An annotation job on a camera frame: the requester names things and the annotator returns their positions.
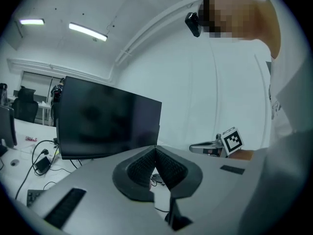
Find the white desk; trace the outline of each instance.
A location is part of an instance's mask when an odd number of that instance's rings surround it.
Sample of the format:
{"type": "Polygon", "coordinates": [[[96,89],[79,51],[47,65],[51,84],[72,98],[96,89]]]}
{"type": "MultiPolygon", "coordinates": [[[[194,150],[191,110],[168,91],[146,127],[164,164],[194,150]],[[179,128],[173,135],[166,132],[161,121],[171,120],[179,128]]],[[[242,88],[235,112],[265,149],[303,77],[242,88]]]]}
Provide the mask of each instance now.
{"type": "MultiPolygon", "coordinates": [[[[22,184],[28,170],[30,169],[31,162],[31,150],[33,150],[34,146],[42,141],[42,140],[53,140],[56,138],[56,128],[52,126],[42,126],[39,124],[24,122],[21,120],[15,119],[15,131],[17,136],[18,145],[13,149],[9,149],[2,157],[2,161],[4,164],[3,169],[0,171],[0,181],[6,189],[7,194],[14,198],[15,194],[22,184]],[[35,137],[37,138],[37,142],[25,141],[25,136],[35,137]],[[16,166],[11,166],[11,162],[13,160],[17,160],[18,164],[16,166]]],[[[49,156],[53,156],[55,149],[53,144],[49,142],[43,142],[38,145],[34,159],[40,154],[43,149],[47,149],[49,151],[49,156]]],[[[73,161],[77,167],[79,167],[79,163],[77,161],[73,161]]],[[[82,164],[89,163],[90,160],[81,161],[82,164]]],[[[59,159],[55,164],[51,166],[51,169],[60,169],[63,168],[70,172],[75,170],[75,167],[71,164],[69,160],[59,159]]],[[[26,205],[26,195],[28,189],[43,189],[45,184],[50,181],[59,182],[63,178],[69,175],[68,172],[64,170],[52,171],[49,170],[43,176],[36,176],[34,174],[34,170],[31,170],[26,182],[24,183],[18,200],[26,205]]],[[[45,187],[45,189],[49,189],[53,187],[54,184],[51,183],[45,187]]]]}
{"type": "MultiPolygon", "coordinates": [[[[9,95],[8,96],[8,100],[9,101],[14,101],[17,97],[9,95]]],[[[46,103],[42,103],[42,102],[38,102],[38,107],[41,108],[43,110],[43,125],[45,125],[45,110],[51,110],[51,106],[46,104],[46,103]]]]}

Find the office chair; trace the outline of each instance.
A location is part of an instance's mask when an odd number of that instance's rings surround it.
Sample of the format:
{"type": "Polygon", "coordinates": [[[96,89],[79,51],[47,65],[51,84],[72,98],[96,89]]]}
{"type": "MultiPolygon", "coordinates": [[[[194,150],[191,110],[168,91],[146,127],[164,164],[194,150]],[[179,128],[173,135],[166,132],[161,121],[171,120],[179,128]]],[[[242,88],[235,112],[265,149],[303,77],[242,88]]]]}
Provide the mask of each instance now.
{"type": "Polygon", "coordinates": [[[34,123],[38,111],[38,103],[34,101],[35,90],[22,88],[18,98],[13,102],[14,118],[34,123]]]}

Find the monitor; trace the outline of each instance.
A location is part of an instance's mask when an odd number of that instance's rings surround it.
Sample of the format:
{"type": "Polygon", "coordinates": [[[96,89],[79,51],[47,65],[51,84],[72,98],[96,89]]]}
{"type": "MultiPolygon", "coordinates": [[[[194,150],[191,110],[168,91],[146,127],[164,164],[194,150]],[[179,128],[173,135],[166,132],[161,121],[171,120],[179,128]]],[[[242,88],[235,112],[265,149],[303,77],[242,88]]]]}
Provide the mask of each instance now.
{"type": "Polygon", "coordinates": [[[15,126],[14,126],[14,110],[9,107],[0,106],[0,150],[7,151],[7,147],[13,148],[17,145],[15,126]]]}
{"type": "Polygon", "coordinates": [[[92,159],[156,145],[162,103],[66,77],[57,136],[63,159],[92,159]]]}

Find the keyboard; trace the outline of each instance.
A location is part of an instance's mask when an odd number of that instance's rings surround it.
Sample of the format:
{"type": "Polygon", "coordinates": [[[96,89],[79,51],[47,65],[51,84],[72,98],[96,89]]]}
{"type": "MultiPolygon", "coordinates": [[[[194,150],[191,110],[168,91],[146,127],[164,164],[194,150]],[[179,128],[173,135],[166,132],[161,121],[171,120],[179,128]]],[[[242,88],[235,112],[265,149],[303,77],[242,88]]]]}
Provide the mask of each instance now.
{"type": "Polygon", "coordinates": [[[30,207],[44,191],[46,190],[28,190],[26,206],[30,207]]]}

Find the person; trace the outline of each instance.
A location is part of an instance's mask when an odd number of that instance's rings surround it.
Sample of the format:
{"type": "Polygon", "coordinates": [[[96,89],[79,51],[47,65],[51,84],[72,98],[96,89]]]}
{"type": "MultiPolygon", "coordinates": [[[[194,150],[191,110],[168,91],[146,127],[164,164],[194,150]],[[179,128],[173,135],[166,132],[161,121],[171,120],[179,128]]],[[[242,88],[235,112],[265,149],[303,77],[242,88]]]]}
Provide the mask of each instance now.
{"type": "Polygon", "coordinates": [[[54,91],[62,90],[63,89],[63,85],[64,85],[64,81],[65,81],[65,78],[61,78],[59,84],[53,86],[53,88],[52,88],[52,90],[50,92],[51,93],[51,105],[53,103],[53,93],[54,93],[54,91]]]}
{"type": "Polygon", "coordinates": [[[50,116],[49,116],[49,126],[56,126],[56,116],[58,116],[58,98],[54,98],[55,92],[56,91],[62,91],[63,90],[63,85],[64,85],[64,78],[61,78],[60,82],[58,85],[53,86],[51,90],[51,111],[50,111],[50,116]]]}
{"type": "MultiPolygon", "coordinates": [[[[198,17],[210,37],[261,40],[267,45],[272,59],[270,144],[295,132],[276,97],[311,56],[311,50],[286,5],[280,0],[203,0],[198,17]]],[[[229,157],[250,160],[252,156],[253,151],[239,150],[229,157]]]]}

